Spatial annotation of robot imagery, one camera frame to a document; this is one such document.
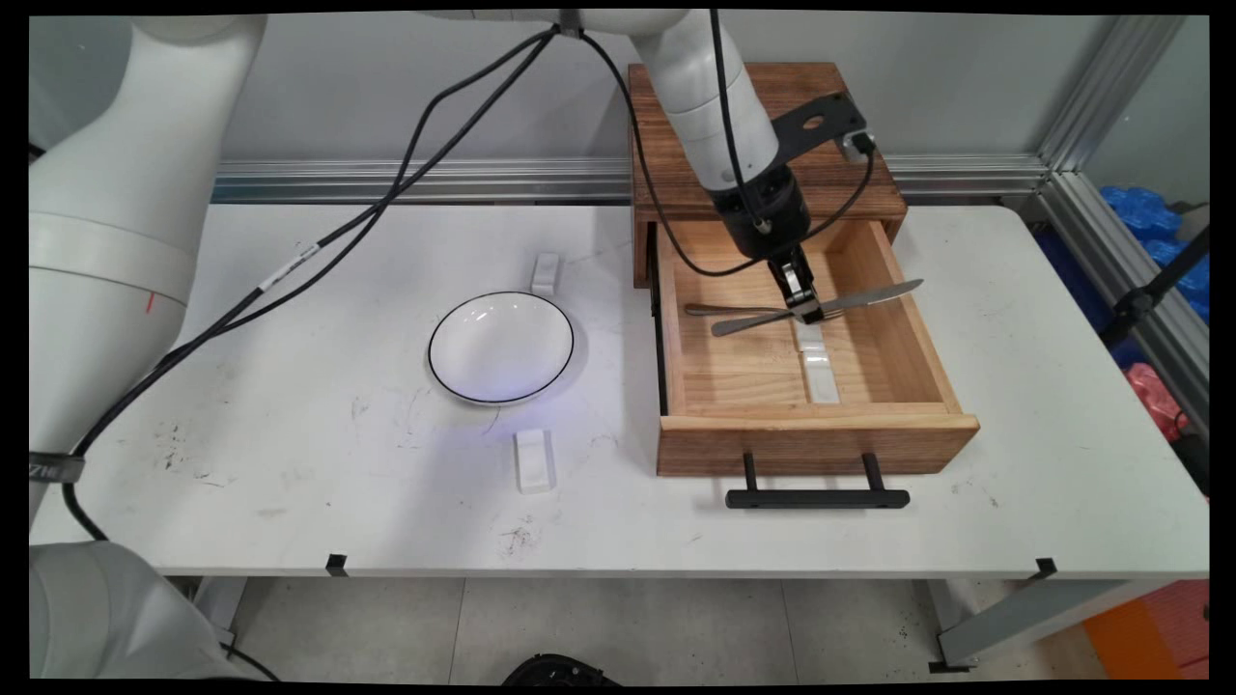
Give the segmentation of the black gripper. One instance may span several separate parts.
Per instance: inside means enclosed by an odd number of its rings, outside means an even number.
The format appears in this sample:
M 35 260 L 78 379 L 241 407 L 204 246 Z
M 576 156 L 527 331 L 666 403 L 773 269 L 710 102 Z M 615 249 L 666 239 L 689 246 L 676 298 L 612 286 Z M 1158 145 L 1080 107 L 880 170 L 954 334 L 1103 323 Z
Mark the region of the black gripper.
M 810 211 L 790 167 L 765 169 L 747 181 L 744 190 L 711 192 L 709 198 L 735 247 L 748 260 L 765 258 L 808 232 Z M 794 246 L 787 256 L 772 256 L 770 273 L 795 320 L 815 324 L 822 319 L 815 276 L 802 247 Z

